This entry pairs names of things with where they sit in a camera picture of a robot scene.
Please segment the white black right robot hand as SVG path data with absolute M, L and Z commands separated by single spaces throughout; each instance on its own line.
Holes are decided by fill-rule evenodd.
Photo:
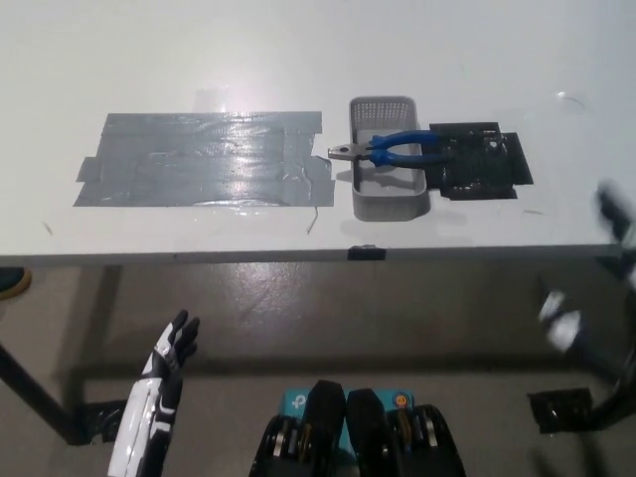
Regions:
M 599 214 L 620 249 L 619 255 L 611 257 L 605 267 L 635 296 L 635 208 L 611 183 L 600 184 L 595 198 Z M 578 360 L 605 364 L 603 354 L 584 331 L 581 312 L 565 307 L 565 295 L 561 291 L 545 293 L 539 322 L 548 342 L 559 352 Z

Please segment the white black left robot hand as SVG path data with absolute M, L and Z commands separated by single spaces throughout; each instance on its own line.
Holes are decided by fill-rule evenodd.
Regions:
M 197 351 L 200 319 L 180 311 L 155 343 L 134 383 L 119 424 L 107 474 L 160 476 L 183 389 L 183 367 Z

